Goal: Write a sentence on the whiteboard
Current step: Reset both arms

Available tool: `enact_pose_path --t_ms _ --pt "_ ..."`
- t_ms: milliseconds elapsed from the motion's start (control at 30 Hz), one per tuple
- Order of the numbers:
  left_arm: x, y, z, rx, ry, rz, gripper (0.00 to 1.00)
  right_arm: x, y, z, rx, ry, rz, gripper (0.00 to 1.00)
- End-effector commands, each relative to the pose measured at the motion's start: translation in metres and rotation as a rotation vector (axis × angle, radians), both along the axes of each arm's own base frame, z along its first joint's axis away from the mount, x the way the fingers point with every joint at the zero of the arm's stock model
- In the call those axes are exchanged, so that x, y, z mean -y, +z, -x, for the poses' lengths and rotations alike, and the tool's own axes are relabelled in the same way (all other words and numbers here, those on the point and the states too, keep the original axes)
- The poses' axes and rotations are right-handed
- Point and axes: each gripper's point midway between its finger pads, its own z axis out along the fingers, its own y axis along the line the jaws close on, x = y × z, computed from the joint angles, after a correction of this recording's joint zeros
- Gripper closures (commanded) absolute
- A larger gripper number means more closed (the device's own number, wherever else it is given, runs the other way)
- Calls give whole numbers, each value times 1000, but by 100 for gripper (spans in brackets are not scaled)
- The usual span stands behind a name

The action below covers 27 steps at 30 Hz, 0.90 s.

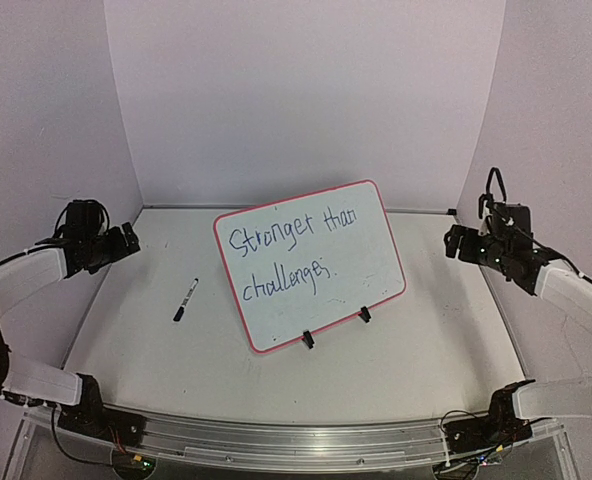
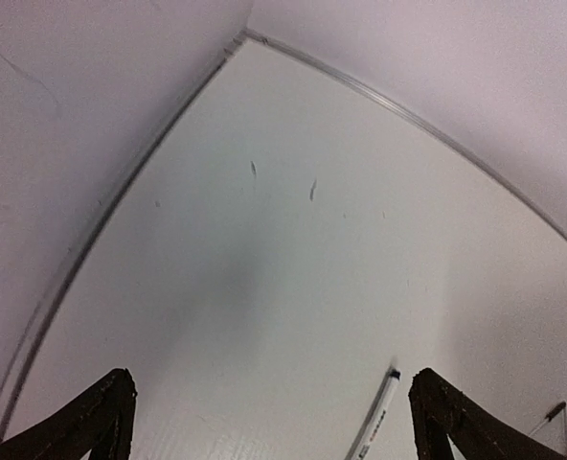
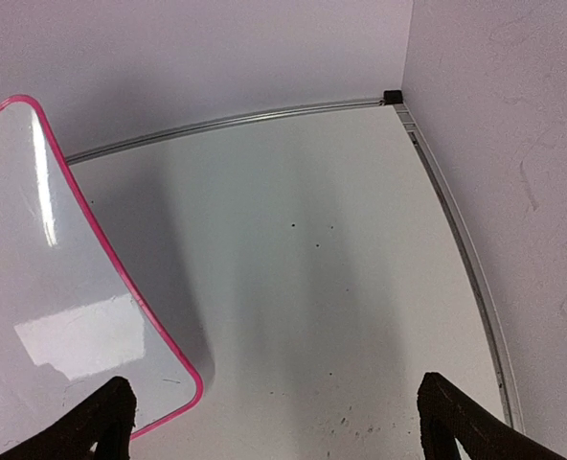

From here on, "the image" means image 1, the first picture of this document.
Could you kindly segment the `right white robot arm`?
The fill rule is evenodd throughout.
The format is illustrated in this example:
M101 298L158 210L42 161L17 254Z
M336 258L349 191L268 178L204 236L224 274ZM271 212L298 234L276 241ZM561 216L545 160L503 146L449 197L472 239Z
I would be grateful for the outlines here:
M561 311L592 336L592 279L561 253L531 235L530 210L484 194L478 229L453 226L444 237L446 255L501 274L527 294ZM474 438L503 442L526 436L541 418L592 419L592 379L522 380L492 394Z

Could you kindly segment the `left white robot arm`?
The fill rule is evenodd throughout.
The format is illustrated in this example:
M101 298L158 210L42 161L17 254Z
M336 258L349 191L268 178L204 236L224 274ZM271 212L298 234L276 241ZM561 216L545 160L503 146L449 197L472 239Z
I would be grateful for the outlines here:
M114 224L95 199L70 201L50 236L0 260L0 399L25 409L56 411L58 428L107 442L136 445L146 420L109 406L91 374L68 371L15 351L3 322L52 286L94 275L138 253L131 222Z

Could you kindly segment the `white marker pen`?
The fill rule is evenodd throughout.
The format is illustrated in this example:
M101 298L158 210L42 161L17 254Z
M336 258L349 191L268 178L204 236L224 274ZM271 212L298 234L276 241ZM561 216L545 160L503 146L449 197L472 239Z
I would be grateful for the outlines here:
M183 300L181 301L181 304L179 305L179 307L173 317L174 322L180 322L181 319L183 318L186 307L187 307L189 301L191 300L198 284L199 284L199 279L194 278L186 295L184 296Z

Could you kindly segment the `pink framed whiteboard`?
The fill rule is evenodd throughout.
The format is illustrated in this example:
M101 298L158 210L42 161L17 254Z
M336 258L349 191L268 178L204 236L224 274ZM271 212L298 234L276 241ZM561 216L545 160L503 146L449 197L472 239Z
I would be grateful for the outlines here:
M407 289L377 184L362 180L218 216L213 231L251 349L268 354Z

